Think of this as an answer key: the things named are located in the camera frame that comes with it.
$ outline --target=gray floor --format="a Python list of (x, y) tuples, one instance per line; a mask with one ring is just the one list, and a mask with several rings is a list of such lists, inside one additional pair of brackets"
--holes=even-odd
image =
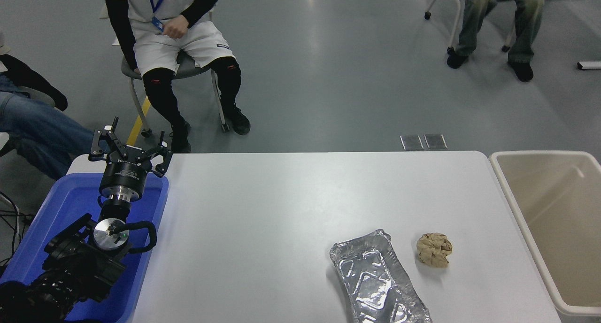
[[(127, 139), (136, 114), (111, 26), (98, 19), (103, 0), (0, 2), (11, 54), (66, 94), (70, 117), (99, 128), (119, 116)], [(576, 68), (601, 60), (601, 0), (547, 0), (527, 84), (500, 51), (513, 2), (485, 20), (459, 70), (445, 64), (454, 4), (438, 0), (425, 21), (428, 3), (219, 0), (214, 21), (240, 62), (238, 105), (253, 129), (221, 133), (209, 74), (176, 81), (193, 152), (398, 151), (399, 135), (443, 133), (450, 150), (583, 150), (601, 159), (601, 71)], [(148, 115), (155, 131), (167, 129)], [(13, 153), (0, 159), (0, 190), (25, 212), (36, 212), (52, 183)]]

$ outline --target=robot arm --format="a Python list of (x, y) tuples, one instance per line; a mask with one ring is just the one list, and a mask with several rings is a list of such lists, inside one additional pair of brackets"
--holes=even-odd
[[(115, 136), (118, 118), (96, 131), (89, 160), (107, 161), (99, 192), (99, 220), (85, 214), (54, 237), (44, 248), (45, 271), (30, 285), (5, 282), (0, 285), (0, 323), (60, 323), (80, 301), (101, 302), (122, 275), (126, 254), (148, 252), (156, 245), (156, 228), (150, 221), (127, 223), (131, 202), (141, 199), (146, 176), (162, 177), (172, 152), (163, 142), (150, 150), (123, 145)], [(162, 156), (153, 167), (151, 160)], [(150, 243), (133, 248), (129, 231), (148, 229)]]

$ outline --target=black shoe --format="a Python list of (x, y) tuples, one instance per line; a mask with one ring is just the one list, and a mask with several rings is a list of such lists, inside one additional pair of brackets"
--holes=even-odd
[(171, 150), (174, 153), (189, 153), (192, 151), (187, 135), (190, 133), (190, 124), (185, 122), (183, 126), (171, 126)]
[(530, 62), (507, 62), (513, 71), (516, 73), (517, 78), (524, 83), (532, 80), (534, 73), (530, 67)]
[(223, 115), (230, 120), (234, 132), (240, 135), (247, 135), (251, 131), (251, 122), (242, 114), (240, 108), (230, 107), (223, 109)]
[(455, 50), (452, 48), (449, 50), (448, 53), (449, 53), (449, 58), (447, 59), (447, 65), (453, 69), (460, 68), (461, 65), (463, 65), (465, 60), (468, 58), (467, 56), (463, 56), (463, 55), (459, 55), (459, 54), (455, 53)]

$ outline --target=trash bin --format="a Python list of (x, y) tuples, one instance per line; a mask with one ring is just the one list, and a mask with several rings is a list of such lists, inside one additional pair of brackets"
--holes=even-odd
[(601, 316), (601, 166), (586, 152), (496, 152), (490, 162), (556, 308)]

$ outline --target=person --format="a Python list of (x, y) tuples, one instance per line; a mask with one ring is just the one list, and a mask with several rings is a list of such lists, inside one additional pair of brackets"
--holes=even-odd
[(29, 66), (7, 56), (9, 50), (0, 30), (0, 132), (9, 134), (0, 156), (16, 149), (30, 164), (57, 180), (69, 170), (71, 155), (90, 152), (94, 133), (23, 92), (16, 83), (47, 94), (59, 109), (67, 108), (67, 98)]
[[(530, 61), (534, 56), (532, 43), (539, 32), (544, 0), (515, 0), (516, 41), (509, 50), (508, 64), (520, 81), (528, 82), (534, 77)], [(459, 33), (457, 49), (449, 50), (447, 64), (457, 69), (476, 49), (476, 34), (484, 17), (496, 6), (494, 0), (465, 0), (463, 27)]]
[(178, 109), (171, 81), (178, 52), (217, 74), (224, 116), (240, 135), (251, 124), (236, 106), (241, 71), (228, 42), (208, 19), (217, 0), (105, 0), (127, 64), (139, 71), (151, 105), (171, 124), (175, 153), (189, 153), (189, 123)]

